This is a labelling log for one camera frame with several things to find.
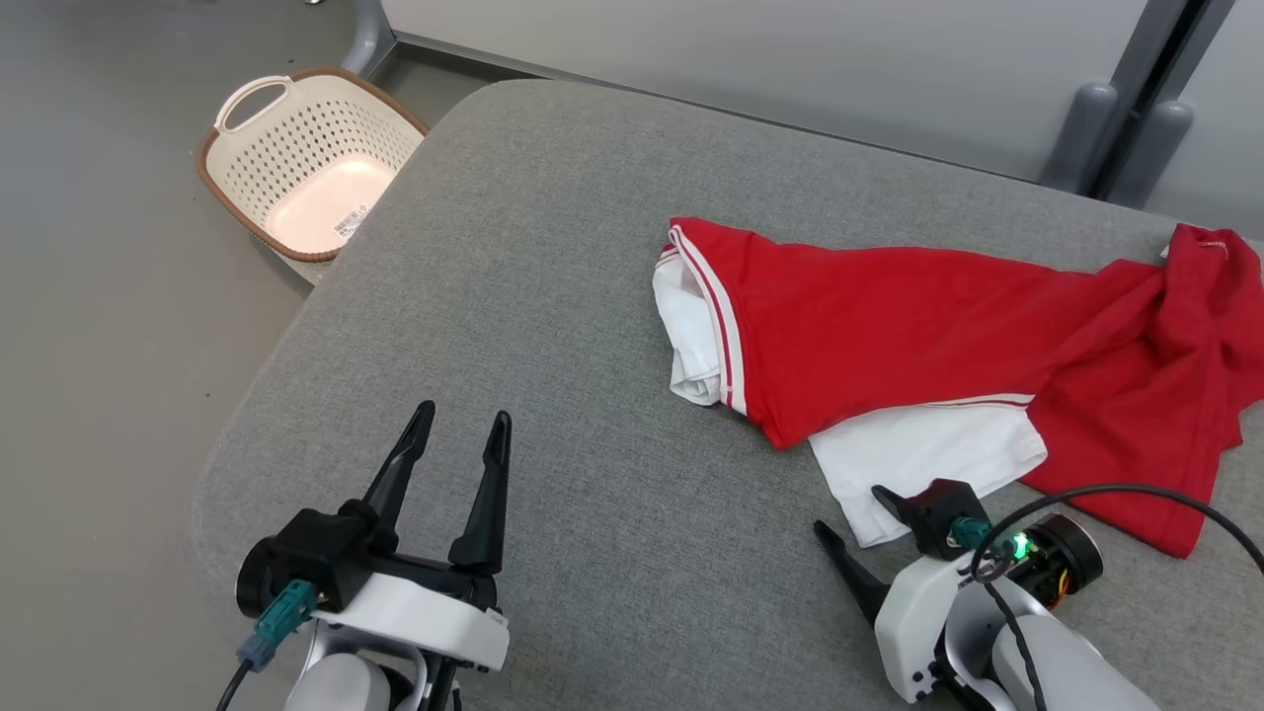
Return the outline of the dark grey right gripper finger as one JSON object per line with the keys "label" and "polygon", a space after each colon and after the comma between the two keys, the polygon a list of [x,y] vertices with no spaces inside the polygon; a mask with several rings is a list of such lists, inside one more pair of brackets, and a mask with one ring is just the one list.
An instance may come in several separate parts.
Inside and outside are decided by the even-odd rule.
{"label": "dark grey right gripper finger", "polygon": [[924,529],[921,495],[924,491],[902,496],[884,485],[875,485],[871,487],[871,493],[876,504],[885,510],[885,517],[889,517],[889,522],[880,522],[882,531],[878,539],[897,539],[897,536],[908,534],[918,536],[921,533]]}
{"label": "dark grey right gripper finger", "polygon": [[866,622],[872,628],[882,609],[885,598],[889,597],[890,584],[873,576],[847,550],[847,545],[830,526],[822,520],[814,521],[814,534],[825,549],[825,554],[836,567],[836,571],[844,581],[849,595],[860,609]]}

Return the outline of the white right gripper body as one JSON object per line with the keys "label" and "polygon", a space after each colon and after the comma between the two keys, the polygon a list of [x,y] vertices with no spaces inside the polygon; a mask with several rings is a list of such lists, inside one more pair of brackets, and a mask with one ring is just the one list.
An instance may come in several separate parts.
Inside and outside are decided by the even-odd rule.
{"label": "white right gripper body", "polygon": [[969,576],[969,560],[921,557],[885,595],[873,631],[886,679],[908,705],[935,691],[962,705],[988,705],[988,595]]}

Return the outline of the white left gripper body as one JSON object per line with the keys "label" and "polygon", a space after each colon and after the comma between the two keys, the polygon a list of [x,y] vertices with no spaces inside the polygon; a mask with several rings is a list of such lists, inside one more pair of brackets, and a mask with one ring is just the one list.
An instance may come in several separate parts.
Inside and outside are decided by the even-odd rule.
{"label": "white left gripper body", "polygon": [[412,660],[444,657],[497,672],[509,657],[509,622],[498,607],[497,564],[461,571],[389,555],[339,564],[316,584],[311,662],[375,652]]}

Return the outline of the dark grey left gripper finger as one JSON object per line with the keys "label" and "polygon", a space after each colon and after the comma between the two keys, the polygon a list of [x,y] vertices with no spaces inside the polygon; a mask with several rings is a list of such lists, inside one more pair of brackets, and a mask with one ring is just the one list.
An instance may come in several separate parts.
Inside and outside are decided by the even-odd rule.
{"label": "dark grey left gripper finger", "polygon": [[398,547],[396,522],[398,521],[408,483],[428,445],[436,405],[431,400],[420,402],[398,436],[375,478],[367,490],[364,504],[375,514],[370,534],[370,549],[382,554],[393,553]]}
{"label": "dark grey left gripper finger", "polygon": [[470,576],[498,576],[503,568],[509,509],[512,417],[498,411],[482,454],[483,476],[463,535],[447,549],[447,563]]}

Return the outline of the red white basketball jersey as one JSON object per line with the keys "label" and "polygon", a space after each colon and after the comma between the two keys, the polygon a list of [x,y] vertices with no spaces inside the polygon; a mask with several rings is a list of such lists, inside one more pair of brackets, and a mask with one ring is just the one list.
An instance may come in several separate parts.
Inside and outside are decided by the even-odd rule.
{"label": "red white basketball jersey", "polygon": [[1264,401],[1264,280],[1229,230],[1160,264],[1048,269],[959,249],[779,244],[670,221],[652,291],[672,393],[806,442],[862,547],[908,534],[875,487],[1111,483],[1208,504]]}

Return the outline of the cream perforated laundry basket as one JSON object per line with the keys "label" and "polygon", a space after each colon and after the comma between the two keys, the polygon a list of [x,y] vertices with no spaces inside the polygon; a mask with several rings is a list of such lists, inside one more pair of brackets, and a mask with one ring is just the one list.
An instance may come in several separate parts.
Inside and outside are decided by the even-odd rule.
{"label": "cream perforated laundry basket", "polygon": [[217,109],[196,167],[276,256],[330,263],[428,133],[367,80],[316,67],[241,85]]}

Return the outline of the curved grey partition leg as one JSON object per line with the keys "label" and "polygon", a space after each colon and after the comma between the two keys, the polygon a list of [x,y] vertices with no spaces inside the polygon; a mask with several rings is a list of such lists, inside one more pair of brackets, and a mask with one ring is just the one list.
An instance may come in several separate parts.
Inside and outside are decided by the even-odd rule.
{"label": "curved grey partition leg", "polygon": [[370,78],[397,44],[382,0],[351,0],[354,35],[343,70]]}

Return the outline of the grey cylindrical post foot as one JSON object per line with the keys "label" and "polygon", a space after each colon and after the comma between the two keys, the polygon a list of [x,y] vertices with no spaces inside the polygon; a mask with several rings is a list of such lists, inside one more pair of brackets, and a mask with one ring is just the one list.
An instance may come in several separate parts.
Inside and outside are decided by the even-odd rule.
{"label": "grey cylindrical post foot", "polygon": [[1117,101],[1111,83],[1088,82],[1074,90],[1055,147],[1040,172],[1038,182],[1043,189],[1079,194]]}
{"label": "grey cylindrical post foot", "polygon": [[1194,121],[1183,101],[1160,101],[1143,113],[1103,199],[1125,207],[1146,207],[1159,180]]}

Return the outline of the grey partition post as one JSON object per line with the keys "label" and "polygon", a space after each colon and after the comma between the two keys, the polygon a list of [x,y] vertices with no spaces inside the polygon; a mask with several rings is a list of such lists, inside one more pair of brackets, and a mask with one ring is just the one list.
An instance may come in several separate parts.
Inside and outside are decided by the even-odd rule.
{"label": "grey partition post", "polygon": [[1095,152],[1081,197],[1105,201],[1109,180],[1133,140],[1143,113],[1160,101],[1183,101],[1201,59],[1237,0],[1145,0],[1109,83],[1117,108]]}

